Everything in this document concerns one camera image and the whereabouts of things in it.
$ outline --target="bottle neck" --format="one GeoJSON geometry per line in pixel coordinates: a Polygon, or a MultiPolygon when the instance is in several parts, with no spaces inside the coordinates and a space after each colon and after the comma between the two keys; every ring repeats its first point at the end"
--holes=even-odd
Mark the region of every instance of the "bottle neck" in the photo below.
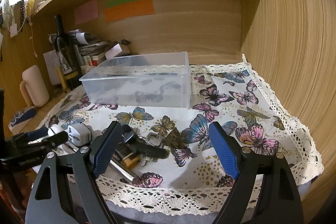
{"type": "Polygon", "coordinates": [[[56,15],[54,17],[54,19],[55,19],[57,35],[63,34],[64,33],[64,28],[63,28],[63,22],[62,22],[61,15],[56,15]]]}

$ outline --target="mug handle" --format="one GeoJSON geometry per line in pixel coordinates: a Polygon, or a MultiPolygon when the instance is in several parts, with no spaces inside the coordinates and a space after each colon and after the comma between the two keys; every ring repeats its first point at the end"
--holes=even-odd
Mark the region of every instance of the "mug handle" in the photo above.
{"type": "Polygon", "coordinates": [[[23,80],[21,83],[20,83],[20,91],[21,91],[21,94],[23,96],[23,99],[26,101],[26,104],[28,107],[32,107],[33,106],[33,102],[28,94],[28,90],[26,88],[26,85],[27,85],[27,82],[25,80],[23,80]]]}

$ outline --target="clear plastic bin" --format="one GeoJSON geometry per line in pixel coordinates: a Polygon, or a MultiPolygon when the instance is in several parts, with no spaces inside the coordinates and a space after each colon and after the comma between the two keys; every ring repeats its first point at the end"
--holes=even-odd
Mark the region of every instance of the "clear plastic bin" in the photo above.
{"type": "Polygon", "coordinates": [[[189,108],[187,52],[112,58],[80,80],[91,103],[189,108]]]}

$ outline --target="lace trim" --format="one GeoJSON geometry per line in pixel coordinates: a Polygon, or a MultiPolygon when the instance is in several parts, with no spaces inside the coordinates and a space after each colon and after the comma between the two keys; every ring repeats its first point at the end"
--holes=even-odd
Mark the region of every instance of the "lace trim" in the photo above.
{"type": "MultiPolygon", "coordinates": [[[[315,143],[310,136],[308,128],[296,117],[289,115],[276,98],[274,91],[263,78],[252,69],[245,56],[243,62],[231,65],[202,65],[190,66],[193,73],[196,72],[232,72],[248,70],[261,94],[265,97],[272,110],[280,117],[288,135],[293,141],[301,155],[301,162],[291,168],[297,185],[310,181],[315,176],[322,173],[321,155],[316,150],[315,143]]],[[[71,94],[71,99],[79,100],[84,93],[82,86],[78,87],[71,94]]],[[[52,115],[60,110],[60,106],[65,99],[61,100],[40,123],[44,125],[52,115]]],[[[69,180],[73,181],[73,176],[69,175],[69,180]]],[[[105,199],[113,201],[115,204],[125,208],[135,208],[141,212],[154,213],[161,212],[167,215],[194,214],[205,215],[218,212],[225,202],[230,187],[222,188],[200,188],[200,189],[167,189],[167,188],[137,188],[120,181],[100,176],[97,184],[105,199]]],[[[261,187],[260,177],[256,180],[253,193],[248,204],[248,208],[256,205],[261,187]]]]}

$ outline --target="orange sticky note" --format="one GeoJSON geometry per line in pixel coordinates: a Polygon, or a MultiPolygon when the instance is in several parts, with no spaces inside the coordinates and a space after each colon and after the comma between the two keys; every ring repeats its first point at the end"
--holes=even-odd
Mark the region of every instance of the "orange sticky note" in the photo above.
{"type": "Polygon", "coordinates": [[[85,23],[98,18],[98,16],[98,2],[97,0],[91,0],[75,9],[75,24],[85,23]]]}
{"type": "Polygon", "coordinates": [[[105,21],[116,21],[127,17],[137,17],[154,14],[153,0],[137,0],[104,10],[105,21]]]}

